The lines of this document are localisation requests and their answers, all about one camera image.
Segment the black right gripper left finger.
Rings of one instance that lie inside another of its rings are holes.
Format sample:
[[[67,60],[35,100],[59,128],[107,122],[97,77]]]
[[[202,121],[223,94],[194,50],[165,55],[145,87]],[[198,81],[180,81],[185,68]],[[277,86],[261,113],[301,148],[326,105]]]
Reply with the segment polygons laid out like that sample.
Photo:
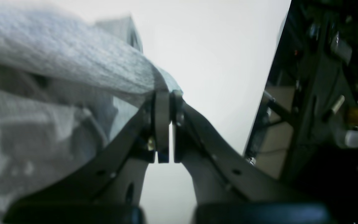
[[[169,162],[170,93],[156,91],[116,138],[83,167],[13,203],[6,224],[145,224],[145,172]]]

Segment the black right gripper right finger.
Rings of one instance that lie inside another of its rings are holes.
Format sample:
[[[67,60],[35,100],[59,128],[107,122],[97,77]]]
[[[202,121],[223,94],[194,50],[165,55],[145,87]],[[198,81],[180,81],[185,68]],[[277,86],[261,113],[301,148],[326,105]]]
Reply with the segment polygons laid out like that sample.
[[[328,208],[246,162],[179,91],[170,95],[174,161],[192,177],[194,224],[329,224]]]

